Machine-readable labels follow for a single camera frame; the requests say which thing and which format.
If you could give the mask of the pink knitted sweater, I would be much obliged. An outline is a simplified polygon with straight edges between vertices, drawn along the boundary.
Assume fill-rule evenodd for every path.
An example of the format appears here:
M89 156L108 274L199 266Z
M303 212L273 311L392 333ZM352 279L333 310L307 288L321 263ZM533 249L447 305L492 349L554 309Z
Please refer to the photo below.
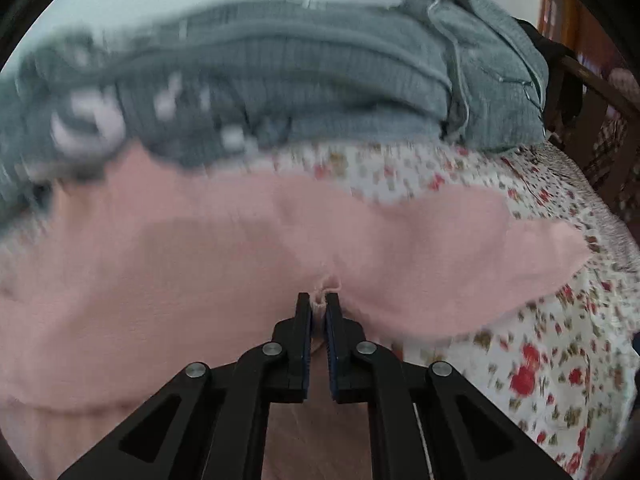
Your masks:
M561 220L444 184L387 205L287 171L187 174L135 146L59 184L39 235L1 251L1 429L53 479L193 361L264 341L302 292L336 292L376 341L469 333L557 292L588 261Z

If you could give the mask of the floral rose bed sheet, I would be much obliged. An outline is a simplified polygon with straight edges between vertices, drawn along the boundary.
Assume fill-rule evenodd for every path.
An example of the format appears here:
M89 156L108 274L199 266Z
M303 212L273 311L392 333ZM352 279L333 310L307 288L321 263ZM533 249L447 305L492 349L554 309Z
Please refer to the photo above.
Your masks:
M515 218L570 222L590 250L553 294L442 342L398 342L407 361L450 362L576 479L601 479L629 439L637 387L639 252L577 167L551 145L485 155L438 144L320 144L272 156L353 196L401 200L448 184L498 192Z

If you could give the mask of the grey floral quilt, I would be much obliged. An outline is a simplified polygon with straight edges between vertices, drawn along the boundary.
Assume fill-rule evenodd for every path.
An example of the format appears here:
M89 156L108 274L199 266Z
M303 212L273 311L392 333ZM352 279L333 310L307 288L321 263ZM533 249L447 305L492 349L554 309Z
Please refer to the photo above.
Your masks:
M1 221L127 143L186 168L315 140L544 142L548 68L491 0L215 4L102 38L74 30L1 79Z

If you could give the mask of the dark wooden chair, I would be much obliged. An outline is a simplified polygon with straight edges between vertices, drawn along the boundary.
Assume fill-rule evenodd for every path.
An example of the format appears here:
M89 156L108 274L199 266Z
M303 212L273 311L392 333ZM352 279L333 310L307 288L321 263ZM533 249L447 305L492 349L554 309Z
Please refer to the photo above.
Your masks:
M628 70L609 80L578 62L569 47L518 22L549 69L544 125L627 226L639 225L639 87Z

